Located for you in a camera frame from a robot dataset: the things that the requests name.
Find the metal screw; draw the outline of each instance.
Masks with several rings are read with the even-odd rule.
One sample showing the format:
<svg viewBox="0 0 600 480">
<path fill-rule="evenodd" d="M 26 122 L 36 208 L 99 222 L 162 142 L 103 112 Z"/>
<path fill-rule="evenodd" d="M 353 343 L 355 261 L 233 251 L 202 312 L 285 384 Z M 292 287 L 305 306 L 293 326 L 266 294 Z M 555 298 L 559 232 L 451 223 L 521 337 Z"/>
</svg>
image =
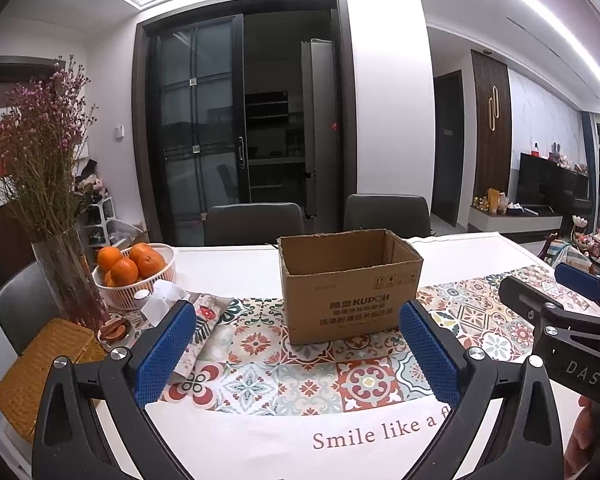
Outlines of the metal screw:
<svg viewBox="0 0 600 480">
<path fill-rule="evenodd" d="M 124 359 L 126 357 L 126 348 L 123 346 L 118 346 L 111 351 L 111 358 L 114 361 L 120 361 L 120 359 Z"/>
<path fill-rule="evenodd" d="M 472 346 L 469 348 L 468 354 L 471 359 L 475 359 L 476 361 L 482 361 L 486 356 L 484 350 L 478 346 Z"/>
<path fill-rule="evenodd" d="M 542 358 L 539 355 L 530 355 L 529 364 L 535 368 L 542 368 L 542 365 L 544 363 L 542 362 Z"/>
<path fill-rule="evenodd" d="M 68 362 L 69 360 L 64 356 L 56 357 L 54 359 L 54 368 L 64 368 Z"/>
</svg>

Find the orange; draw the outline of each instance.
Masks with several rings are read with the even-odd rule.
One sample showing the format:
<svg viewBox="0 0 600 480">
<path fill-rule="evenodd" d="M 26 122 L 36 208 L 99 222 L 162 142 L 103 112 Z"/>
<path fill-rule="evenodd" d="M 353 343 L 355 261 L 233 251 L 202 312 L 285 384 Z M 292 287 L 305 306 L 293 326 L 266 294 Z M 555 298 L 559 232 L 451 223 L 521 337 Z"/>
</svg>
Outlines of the orange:
<svg viewBox="0 0 600 480">
<path fill-rule="evenodd" d="M 140 276 L 144 278 L 150 278 L 158 274 L 166 266 L 167 263 L 164 261 L 164 258 L 154 250 L 143 254 L 138 260 L 138 270 L 140 271 Z"/>
<path fill-rule="evenodd" d="M 130 260 L 133 261 L 133 263 L 137 265 L 140 256 L 142 256 L 143 254 L 147 254 L 150 251 L 155 252 L 150 245 L 140 242 L 139 244 L 136 244 L 133 247 L 131 247 L 128 257 Z"/>
<path fill-rule="evenodd" d="M 111 281 L 115 286 L 125 286 L 135 283 L 138 279 L 138 266 L 129 258 L 122 258 L 111 267 Z"/>
<path fill-rule="evenodd" d="M 117 247 L 106 246 L 98 251 L 98 265 L 105 272 L 122 259 L 122 253 Z"/>
</svg>

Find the glass vase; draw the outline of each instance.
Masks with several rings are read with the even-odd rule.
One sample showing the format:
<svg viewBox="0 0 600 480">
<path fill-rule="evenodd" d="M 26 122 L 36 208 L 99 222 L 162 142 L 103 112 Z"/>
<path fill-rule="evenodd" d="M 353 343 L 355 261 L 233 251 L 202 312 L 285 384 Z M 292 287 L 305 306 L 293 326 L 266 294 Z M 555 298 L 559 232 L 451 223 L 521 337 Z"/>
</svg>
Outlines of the glass vase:
<svg viewBox="0 0 600 480">
<path fill-rule="evenodd" d="M 61 316 L 97 333 L 109 313 L 93 281 L 77 228 L 34 243 L 32 248 Z"/>
</svg>

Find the cardboard box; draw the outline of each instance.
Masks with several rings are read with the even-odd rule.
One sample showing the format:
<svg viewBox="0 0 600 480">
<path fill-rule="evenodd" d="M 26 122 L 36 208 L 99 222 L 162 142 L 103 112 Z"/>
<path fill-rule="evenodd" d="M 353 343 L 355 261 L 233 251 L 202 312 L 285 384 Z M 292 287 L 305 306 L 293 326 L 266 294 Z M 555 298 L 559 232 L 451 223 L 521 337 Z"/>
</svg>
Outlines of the cardboard box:
<svg viewBox="0 0 600 480">
<path fill-rule="evenodd" d="M 400 307 L 416 297 L 422 257 L 391 231 L 291 236 L 278 243 L 291 344 L 393 328 Z"/>
</svg>

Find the sliding glass door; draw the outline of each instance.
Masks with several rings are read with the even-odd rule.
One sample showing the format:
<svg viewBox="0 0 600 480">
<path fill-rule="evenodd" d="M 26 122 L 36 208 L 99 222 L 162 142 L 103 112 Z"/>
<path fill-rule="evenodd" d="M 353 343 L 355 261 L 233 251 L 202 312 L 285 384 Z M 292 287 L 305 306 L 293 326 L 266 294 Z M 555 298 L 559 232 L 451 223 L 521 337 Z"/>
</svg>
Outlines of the sliding glass door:
<svg viewBox="0 0 600 480">
<path fill-rule="evenodd" d="M 209 208 L 251 200 L 242 16 L 161 33 L 150 59 L 147 137 L 162 238 L 203 245 Z"/>
</svg>

